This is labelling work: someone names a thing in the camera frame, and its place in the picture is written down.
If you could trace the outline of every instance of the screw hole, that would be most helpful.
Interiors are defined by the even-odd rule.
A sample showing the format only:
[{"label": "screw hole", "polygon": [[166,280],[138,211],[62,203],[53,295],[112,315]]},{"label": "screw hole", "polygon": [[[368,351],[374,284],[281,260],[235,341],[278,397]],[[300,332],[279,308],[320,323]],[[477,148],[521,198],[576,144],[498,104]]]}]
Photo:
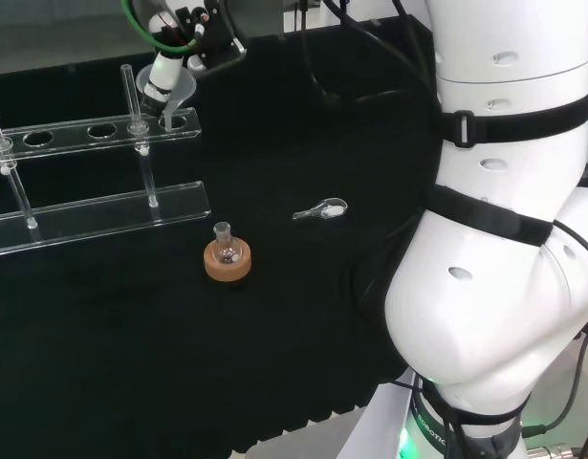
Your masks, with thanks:
[{"label": "screw hole", "polygon": [[508,169],[508,163],[504,160],[488,159],[481,161],[481,167],[493,172],[499,172]]},{"label": "screw hole", "polygon": [[54,139],[54,134],[51,131],[31,132],[24,136],[24,143],[27,146],[37,148],[39,146],[49,145]]},{"label": "screw hole", "polygon": [[568,258],[570,258],[571,260],[576,260],[577,259],[577,255],[574,253],[574,251],[572,249],[570,249],[568,246],[563,246],[563,251],[565,251],[565,254],[567,255]]},{"label": "screw hole", "polygon": [[[164,118],[160,119],[160,127],[162,129],[166,128],[166,121]],[[175,131],[177,129],[181,129],[183,126],[185,126],[185,124],[187,123],[187,120],[185,119],[185,117],[172,117],[172,130]]]},{"label": "screw hole", "polygon": [[115,124],[98,124],[92,126],[87,130],[87,134],[94,139],[108,139],[118,132],[118,128]]},{"label": "screw hole", "polygon": [[471,281],[472,280],[472,274],[470,271],[467,271],[463,268],[449,268],[448,272],[450,273],[450,275],[452,275],[453,277],[455,277],[457,280],[461,280],[461,281]]}]

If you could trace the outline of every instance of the test tube rack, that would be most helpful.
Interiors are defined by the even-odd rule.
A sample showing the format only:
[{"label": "test tube rack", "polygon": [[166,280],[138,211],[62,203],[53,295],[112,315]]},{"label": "test tube rack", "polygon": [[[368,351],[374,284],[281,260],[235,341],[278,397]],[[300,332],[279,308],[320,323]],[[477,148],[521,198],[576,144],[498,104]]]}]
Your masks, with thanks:
[{"label": "test tube rack", "polygon": [[[202,182],[156,187],[151,168],[151,144],[201,134],[196,111],[177,110],[171,123],[144,115],[132,67],[121,66],[121,75],[130,115],[0,128],[0,173],[9,181],[19,206],[19,211],[0,215],[0,255],[210,215]],[[25,161],[126,146],[137,152],[144,190],[31,207],[18,173]]]}]

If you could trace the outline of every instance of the black tablecloth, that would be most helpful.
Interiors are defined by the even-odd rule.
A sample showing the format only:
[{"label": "black tablecloth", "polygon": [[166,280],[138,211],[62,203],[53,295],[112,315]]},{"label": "black tablecloth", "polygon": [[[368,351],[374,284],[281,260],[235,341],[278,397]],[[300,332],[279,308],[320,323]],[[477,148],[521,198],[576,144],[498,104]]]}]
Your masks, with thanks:
[{"label": "black tablecloth", "polygon": [[[384,24],[377,33],[401,43],[397,20]],[[381,254],[419,207],[440,141],[416,83],[372,43],[340,27],[310,40],[327,89],[407,95],[327,110],[299,36],[257,39],[244,63],[200,82],[202,138],[154,149],[157,185],[203,180],[210,217],[0,257],[0,459],[228,457],[364,405],[403,372],[339,280],[357,247]],[[1,122],[125,113],[119,66],[150,61],[0,76]],[[142,189],[127,150],[19,170],[35,207]],[[329,197],[349,212],[292,221]],[[0,212],[13,208],[0,177]],[[218,221],[252,249],[238,288],[204,274]]]}]

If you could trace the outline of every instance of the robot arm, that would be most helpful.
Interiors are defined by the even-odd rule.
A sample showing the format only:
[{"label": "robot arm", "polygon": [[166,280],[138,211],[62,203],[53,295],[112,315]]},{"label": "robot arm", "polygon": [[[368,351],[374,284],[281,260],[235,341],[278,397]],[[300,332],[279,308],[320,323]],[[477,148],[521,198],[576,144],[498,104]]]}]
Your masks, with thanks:
[{"label": "robot arm", "polygon": [[218,0],[166,0],[170,12],[161,11],[149,21],[149,32],[164,45],[181,47],[193,38],[186,53],[159,51],[143,89],[142,111],[159,116],[168,104],[184,65],[196,77],[241,59],[246,50]]}]

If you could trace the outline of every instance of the green led light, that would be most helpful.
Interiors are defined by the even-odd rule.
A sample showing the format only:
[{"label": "green led light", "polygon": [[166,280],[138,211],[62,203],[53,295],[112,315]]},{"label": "green led light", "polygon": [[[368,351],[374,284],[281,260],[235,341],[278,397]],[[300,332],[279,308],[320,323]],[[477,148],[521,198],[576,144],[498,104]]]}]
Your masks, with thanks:
[{"label": "green led light", "polygon": [[400,434],[400,457],[401,459],[419,458],[419,451],[417,451],[417,447],[415,447],[415,444],[408,434],[408,430],[405,428],[402,429],[402,433]]}]

